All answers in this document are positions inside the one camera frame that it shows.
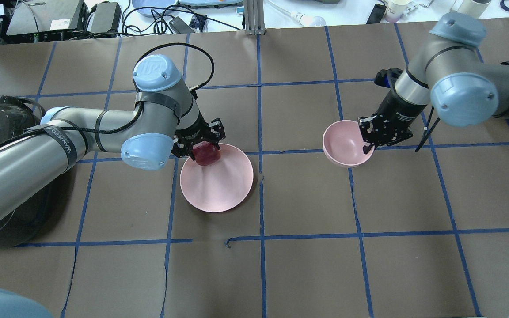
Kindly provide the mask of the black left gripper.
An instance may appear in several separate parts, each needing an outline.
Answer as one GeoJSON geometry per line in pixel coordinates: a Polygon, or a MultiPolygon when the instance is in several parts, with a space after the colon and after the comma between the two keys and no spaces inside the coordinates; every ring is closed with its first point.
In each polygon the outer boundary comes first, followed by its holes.
{"type": "Polygon", "coordinates": [[[220,151],[220,141],[224,139],[226,139],[226,131],[220,118],[217,117],[208,123],[200,117],[190,127],[176,129],[171,153],[177,158],[186,156],[195,159],[194,145],[207,141],[220,151]]]}

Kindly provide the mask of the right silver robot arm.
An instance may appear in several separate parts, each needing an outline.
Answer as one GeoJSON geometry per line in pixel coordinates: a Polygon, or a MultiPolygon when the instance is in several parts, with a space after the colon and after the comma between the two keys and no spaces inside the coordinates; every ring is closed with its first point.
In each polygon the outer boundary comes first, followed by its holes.
{"type": "Polygon", "coordinates": [[[509,61],[479,60],[486,34],[478,19],[446,13],[404,70],[380,70],[374,83],[389,92],[374,114],[359,117],[362,153],[412,138],[410,125],[428,104],[438,120],[454,127],[490,117],[509,120],[509,61]]]}

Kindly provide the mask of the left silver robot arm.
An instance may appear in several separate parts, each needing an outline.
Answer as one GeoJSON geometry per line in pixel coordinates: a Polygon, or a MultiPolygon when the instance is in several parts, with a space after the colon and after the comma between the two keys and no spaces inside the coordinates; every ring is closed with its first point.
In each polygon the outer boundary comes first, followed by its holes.
{"type": "Polygon", "coordinates": [[[170,155],[194,159],[196,144],[220,149],[224,125],[204,119],[198,86],[187,87],[168,56],[141,56],[133,84],[133,111],[54,107],[40,124],[0,142],[0,221],[92,151],[119,153],[131,167],[159,170],[170,155]]]}

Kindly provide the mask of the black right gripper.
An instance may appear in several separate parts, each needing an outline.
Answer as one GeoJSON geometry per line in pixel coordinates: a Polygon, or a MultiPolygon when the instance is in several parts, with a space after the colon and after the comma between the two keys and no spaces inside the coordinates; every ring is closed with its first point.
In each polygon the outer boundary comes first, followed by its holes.
{"type": "Polygon", "coordinates": [[[410,103],[396,93],[395,84],[402,74],[398,68],[380,70],[374,84],[390,89],[377,111],[371,117],[358,117],[364,145],[364,155],[379,146],[391,146],[413,136],[410,125],[418,117],[418,105],[410,103]]]}

